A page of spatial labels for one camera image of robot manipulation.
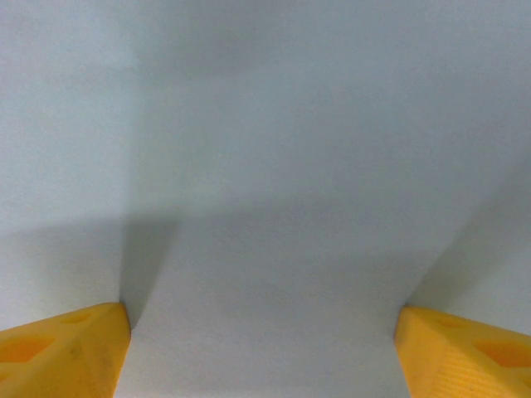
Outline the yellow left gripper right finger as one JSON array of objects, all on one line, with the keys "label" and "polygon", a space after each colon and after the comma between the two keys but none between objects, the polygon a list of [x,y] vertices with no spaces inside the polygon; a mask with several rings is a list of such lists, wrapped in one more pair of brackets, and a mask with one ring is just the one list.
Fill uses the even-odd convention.
[{"label": "yellow left gripper right finger", "polygon": [[530,396],[528,335],[405,307],[394,343],[412,397]]}]

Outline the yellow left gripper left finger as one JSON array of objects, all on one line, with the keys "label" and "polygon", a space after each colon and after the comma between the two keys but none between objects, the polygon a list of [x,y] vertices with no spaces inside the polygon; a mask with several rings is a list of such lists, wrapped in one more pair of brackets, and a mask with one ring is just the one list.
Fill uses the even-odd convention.
[{"label": "yellow left gripper left finger", "polygon": [[112,397],[130,339],[121,303],[2,330],[1,396]]}]

